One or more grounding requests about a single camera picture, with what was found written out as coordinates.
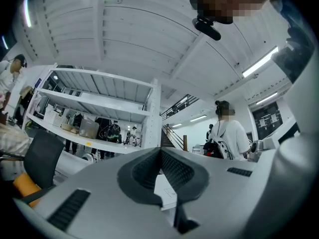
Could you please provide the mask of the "black notice board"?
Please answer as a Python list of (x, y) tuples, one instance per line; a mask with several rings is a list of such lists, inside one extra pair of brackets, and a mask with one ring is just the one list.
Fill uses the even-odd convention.
[(252, 114), (259, 140), (263, 140), (283, 124), (276, 102), (256, 110)]

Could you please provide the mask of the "wicker basket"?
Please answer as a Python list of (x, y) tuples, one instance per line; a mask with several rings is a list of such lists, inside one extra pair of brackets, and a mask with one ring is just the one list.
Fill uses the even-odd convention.
[(72, 126), (72, 125), (69, 125), (69, 124), (66, 124), (66, 123), (62, 123), (61, 124), (61, 128), (63, 130), (69, 131), (69, 132), (74, 133), (74, 134), (78, 134), (78, 132), (79, 132), (79, 128), (78, 127), (75, 127), (75, 126)]

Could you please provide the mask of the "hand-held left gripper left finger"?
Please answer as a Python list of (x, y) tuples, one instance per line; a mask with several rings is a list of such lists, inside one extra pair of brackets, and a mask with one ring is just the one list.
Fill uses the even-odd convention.
[(42, 196), (34, 208), (14, 203), (47, 239), (173, 239), (159, 206), (139, 204), (118, 185), (120, 168), (149, 149), (91, 164)]

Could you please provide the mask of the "white capsule backpack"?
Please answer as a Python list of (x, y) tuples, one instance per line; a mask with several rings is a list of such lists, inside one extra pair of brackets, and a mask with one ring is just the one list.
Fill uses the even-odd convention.
[(219, 153), (219, 156), (221, 156), (221, 158), (229, 160), (234, 159), (228, 145), (222, 138), (215, 136), (212, 140), (217, 147), (217, 152)]

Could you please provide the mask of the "staircase with black railing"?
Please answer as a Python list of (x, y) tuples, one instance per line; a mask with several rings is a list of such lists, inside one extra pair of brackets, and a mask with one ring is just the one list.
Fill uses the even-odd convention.
[(187, 150), (187, 136), (181, 137), (175, 132), (175, 129), (181, 127), (182, 125), (178, 127), (171, 127), (173, 125), (179, 124), (180, 122), (167, 123), (167, 120), (172, 116), (177, 115), (184, 109), (188, 108), (198, 100), (199, 98), (187, 94), (179, 101), (177, 101), (174, 105), (172, 105), (170, 108), (160, 113), (160, 117), (163, 122), (161, 128), (161, 147), (177, 147), (181, 150)]

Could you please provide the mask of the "white round device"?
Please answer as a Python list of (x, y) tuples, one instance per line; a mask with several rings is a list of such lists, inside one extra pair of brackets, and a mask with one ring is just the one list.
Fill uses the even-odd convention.
[(90, 163), (96, 163), (100, 161), (100, 156), (92, 153), (85, 153), (82, 159), (89, 161)]

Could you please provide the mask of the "white curved desk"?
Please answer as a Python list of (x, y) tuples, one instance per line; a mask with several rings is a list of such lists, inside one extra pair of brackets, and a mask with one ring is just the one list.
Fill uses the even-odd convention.
[(82, 156), (85, 153), (87, 152), (83, 152), (79, 156), (77, 156), (63, 150), (57, 161), (55, 171), (64, 175), (65, 177), (70, 177), (78, 173), (85, 167), (93, 164), (87, 160), (82, 159)]

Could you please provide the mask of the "black metal-frame chair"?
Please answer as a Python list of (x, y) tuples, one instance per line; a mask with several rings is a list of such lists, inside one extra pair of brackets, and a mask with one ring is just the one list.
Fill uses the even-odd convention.
[(53, 178), (63, 147), (63, 142), (58, 138), (47, 132), (40, 131), (33, 138), (25, 156), (4, 152), (0, 154), (0, 163), (4, 161), (21, 161), (25, 169), (24, 173), (27, 173), (33, 182), (41, 188), (36, 193), (21, 197), (21, 200), (31, 208), (34, 208), (40, 198), (55, 187)]

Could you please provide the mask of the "translucent storage box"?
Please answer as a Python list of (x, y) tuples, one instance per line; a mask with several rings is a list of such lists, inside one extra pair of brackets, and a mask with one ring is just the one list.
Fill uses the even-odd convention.
[(96, 139), (98, 134), (99, 124), (97, 122), (82, 119), (79, 129), (79, 135), (81, 137)]

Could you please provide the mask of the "white basket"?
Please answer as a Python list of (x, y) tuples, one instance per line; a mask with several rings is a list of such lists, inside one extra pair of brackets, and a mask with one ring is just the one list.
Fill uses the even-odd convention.
[(43, 120), (51, 125), (61, 127), (63, 117), (57, 111), (46, 109)]

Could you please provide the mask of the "table with checkered cloth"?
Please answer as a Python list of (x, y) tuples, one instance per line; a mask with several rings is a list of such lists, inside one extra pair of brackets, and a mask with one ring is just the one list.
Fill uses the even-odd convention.
[(25, 156), (32, 139), (18, 126), (0, 123), (0, 151)]

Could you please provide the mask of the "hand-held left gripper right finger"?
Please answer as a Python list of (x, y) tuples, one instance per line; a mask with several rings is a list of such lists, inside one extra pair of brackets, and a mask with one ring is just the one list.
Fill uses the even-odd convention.
[(247, 239), (247, 185), (256, 163), (161, 148), (161, 169), (177, 194), (177, 226), (160, 239)]

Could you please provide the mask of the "white metal shelving rack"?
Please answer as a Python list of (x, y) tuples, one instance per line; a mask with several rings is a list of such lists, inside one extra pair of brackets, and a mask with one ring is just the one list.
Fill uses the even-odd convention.
[[(26, 108), (22, 128), (27, 122), (71, 142), (97, 150), (128, 154), (160, 145), (160, 84), (156, 79), (146, 83), (136, 79), (93, 70), (41, 66), (44, 70), (35, 79), (32, 98)], [(136, 147), (99, 139), (81, 137), (45, 122), (46, 109), (60, 113), (64, 119), (68, 111), (96, 118), (117, 120), (125, 133), (138, 125), (140, 143)]]

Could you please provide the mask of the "orange cushion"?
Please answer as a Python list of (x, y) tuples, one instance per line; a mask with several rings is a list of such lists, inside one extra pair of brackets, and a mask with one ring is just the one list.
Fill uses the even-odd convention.
[(41, 190), (27, 173), (22, 173), (13, 181), (13, 186), (19, 192), (21, 197), (27, 197)]

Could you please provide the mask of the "person's light blue shirt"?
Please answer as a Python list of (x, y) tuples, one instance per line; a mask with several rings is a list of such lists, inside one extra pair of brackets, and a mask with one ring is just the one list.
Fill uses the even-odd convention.
[(318, 41), (312, 28), (291, 0), (271, 0), (271, 5), (286, 20), (289, 45), (272, 55), (273, 62), (294, 83), (307, 66)]

